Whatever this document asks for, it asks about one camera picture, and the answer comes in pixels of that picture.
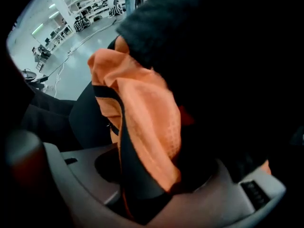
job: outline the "dark surface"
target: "dark surface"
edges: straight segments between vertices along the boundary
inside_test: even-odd
[[[76,227],[139,228],[142,227],[113,213],[93,197],[75,178],[61,153],[52,144],[45,144],[50,170],[57,188],[69,208]]]
[[[303,170],[304,149],[302,146],[280,146],[269,158],[272,174],[286,186],[286,194],[278,206],[266,217],[259,228],[271,226],[297,227],[303,209],[298,204],[304,202],[301,195],[302,185],[299,184],[299,173]]]
[[[9,202],[4,227],[71,228],[69,212],[51,176],[44,146],[33,133],[14,131],[5,142]]]
[[[121,127],[120,163],[121,185],[131,215],[140,224],[150,221],[170,200],[171,196],[147,172],[138,158],[126,127],[124,105],[119,95],[106,86],[94,86],[96,97],[116,100],[123,113]]]
[[[81,149],[68,120],[75,102],[58,100],[33,87],[32,90],[35,96],[19,127],[35,133],[44,142],[56,144],[60,151]]]
[[[148,0],[117,29],[235,182],[288,144],[303,117],[301,1]]]
[[[94,148],[112,143],[109,121],[102,116],[92,83],[89,83],[71,110],[69,122],[82,148]]]
[[[119,184],[121,182],[121,168],[118,148],[112,148],[99,155],[95,159],[95,168],[103,179]]]

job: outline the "white floor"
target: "white floor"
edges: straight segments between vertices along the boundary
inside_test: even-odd
[[[89,57],[99,48],[107,48],[110,42],[117,37],[118,34],[116,33],[115,29],[122,19],[122,16],[104,18],[92,23],[90,27],[76,33],[70,39],[68,39],[48,59],[41,71],[47,76],[67,59],[67,53],[71,47],[77,47],[85,38],[92,35],[94,32],[113,24],[116,20],[116,22],[110,27],[93,35],[93,37],[82,44],[70,56],[68,61],[64,64],[64,69],[60,74],[61,80],[57,83],[56,98],[76,100],[80,96],[81,92],[91,81],[91,73],[87,65]],[[60,69],[61,67],[49,77],[48,81],[46,81],[46,84],[49,86],[46,93],[49,95],[55,95],[54,85],[56,82],[57,73],[60,71]]]

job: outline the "white wall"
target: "white wall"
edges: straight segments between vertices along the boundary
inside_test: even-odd
[[[64,22],[62,22],[62,19],[63,19],[63,17],[60,13],[54,18],[54,20],[56,21],[56,23],[58,25],[64,26],[65,24],[64,24]]]
[[[43,74],[39,73],[36,69],[37,62],[35,62],[34,55],[32,53],[33,47],[38,47],[40,45],[30,33],[22,33],[15,29],[13,32],[18,34],[18,39],[15,40],[15,43],[9,50],[9,54],[13,59],[15,65],[20,70],[29,68],[32,72],[37,74],[37,77],[40,78]]]

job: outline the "dark sleeve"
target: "dark sleeve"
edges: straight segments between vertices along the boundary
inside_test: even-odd
[[[287,146],[303,117],[292,41],[301,0],[256,1],[148,0],[117,29],[193,116],[198,148],[213,149],[235,182]]]

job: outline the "black fabric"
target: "black fabric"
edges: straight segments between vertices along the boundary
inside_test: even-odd
[[[43,142],[55,144],[61,152],[82,149],[68,120],[73,102],[33,90],[35,96],[25,111],[20,128],[35,133]]]
[[[111,123],[111,121],[109,121],[109,124],[110,124],[110,127],[111,127],[112,131],[118,136],[118,134],[119,134],[119,129],[118,129],[117,127],[115,127],[115,126]]]
[[[35,87],[30,86],[30,88],[35,92],[35,96],[30,103],[31,105],[49,112],[69,116],[75,101],[59,100],[37,90]]]
[[[112,40],[112,42],[108,46],[108,49],[115,50],[115,41],[116,41],[116,39],[117,39],[117,37],[114,40]]]
[[[121,127],[121,169],[122,187],[128,208],[141,224],[150,221],[171,199],[159,184],[147,172],[131,142],[124,116],[124,105],[119,95],[106,86],[94,86],[96,97],[107,97],[116,100],[123,113]]]
[[[181,127],[181,148],[177,167],[181,173],[179,188],[182,192],[193,192],[201,187],[218,167],[212,148],[198,148],[198,143],[203,142],[198,129],[195,124]]]
[[[5,122],[4,136],[19,126],[28,105],[35,95],[25,82],[21,72],[14,65],[8,53],[5,56],[5,60],[5,73],[9,77],[5,79],[7,80],[7,84],[3,84],[6,85],[6,87],[3,88],[4,94],[2,95],[4,101],[2,105],[3,112],[6,116],[6,118],[2,117],[2,121]]]
[[[117,32],[193,116],[235,182],[303,117],[301,0],[148,0]]]
[[[74,135],[83,148],[106,146],[112,143],[109,121],[100,112],[92,83],[89,83],[81,93],[68,119]]]

